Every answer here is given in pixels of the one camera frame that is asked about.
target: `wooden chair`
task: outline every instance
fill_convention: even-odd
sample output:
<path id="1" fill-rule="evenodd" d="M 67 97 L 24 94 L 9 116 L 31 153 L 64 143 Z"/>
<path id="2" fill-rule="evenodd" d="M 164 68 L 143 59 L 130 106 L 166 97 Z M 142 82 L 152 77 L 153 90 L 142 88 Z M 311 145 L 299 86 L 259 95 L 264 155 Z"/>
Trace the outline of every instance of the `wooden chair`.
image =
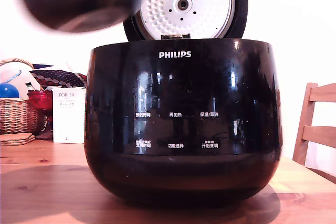
<path id="1" fill-rule="evenodd" d="M 306 162 L 308 142 L 336 148 L 336 127 L 311 126 L 315 102 L 336 102 L 336 83 L 321 87 L 307 83 L 293 155 L 293 160 L 301 165 Z M 317 169 L 310 170 L 336 184 L 336 177 Z"/>

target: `cardboard box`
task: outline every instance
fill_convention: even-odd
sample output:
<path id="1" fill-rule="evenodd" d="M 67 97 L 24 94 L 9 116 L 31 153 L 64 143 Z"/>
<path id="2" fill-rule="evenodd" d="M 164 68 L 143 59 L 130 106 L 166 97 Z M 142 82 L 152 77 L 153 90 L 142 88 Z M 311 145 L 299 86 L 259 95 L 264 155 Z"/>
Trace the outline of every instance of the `cardboard box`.
<path id="1" fill-rule="evenodd" d="M 86 88 L 53 88 L 54 143 L 83 144 Z"/>

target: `black rice cooker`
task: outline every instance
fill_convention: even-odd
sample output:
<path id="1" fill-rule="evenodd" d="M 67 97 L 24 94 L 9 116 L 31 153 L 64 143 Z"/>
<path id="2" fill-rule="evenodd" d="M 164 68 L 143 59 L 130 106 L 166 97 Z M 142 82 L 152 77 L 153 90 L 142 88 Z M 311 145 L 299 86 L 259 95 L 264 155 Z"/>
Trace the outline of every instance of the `black rice cooker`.
<path id="1" fill-rule="evenodd" d="M 85 152 L 99 183 L 147 205 L 231 204 L 282 148 L 270 44 L 241 39 L 247 0 L 142 0 L 130 42 L 93 50 Z"/>

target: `white inner lid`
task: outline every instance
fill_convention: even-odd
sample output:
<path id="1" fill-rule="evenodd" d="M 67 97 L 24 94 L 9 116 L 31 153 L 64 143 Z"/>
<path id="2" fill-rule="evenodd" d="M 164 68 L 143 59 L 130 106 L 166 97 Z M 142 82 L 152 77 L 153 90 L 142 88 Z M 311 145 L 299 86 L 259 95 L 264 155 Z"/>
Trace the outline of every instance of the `white inner lid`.
<path id="1" fill-rule="evenodd" d="M 136 15 L 145 39 L 191 34 L 191 38 L 223 37 L 235 11 L 235 0 L 142 0 Z"/>

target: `wooden table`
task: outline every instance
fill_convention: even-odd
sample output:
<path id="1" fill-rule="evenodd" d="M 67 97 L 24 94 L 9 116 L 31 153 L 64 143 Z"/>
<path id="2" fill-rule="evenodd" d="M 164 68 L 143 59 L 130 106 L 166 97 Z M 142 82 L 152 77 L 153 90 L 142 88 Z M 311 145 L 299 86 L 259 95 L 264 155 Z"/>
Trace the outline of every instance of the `wooden table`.
<path id="1" fill-rule="evenodd" d="M 239 206 L 146 209 L 98 184 L 83 145 L 35 140 L 1 148 L 1 223 L 334 224 L 336 185 L 283 157 L 269 185 Z"/>

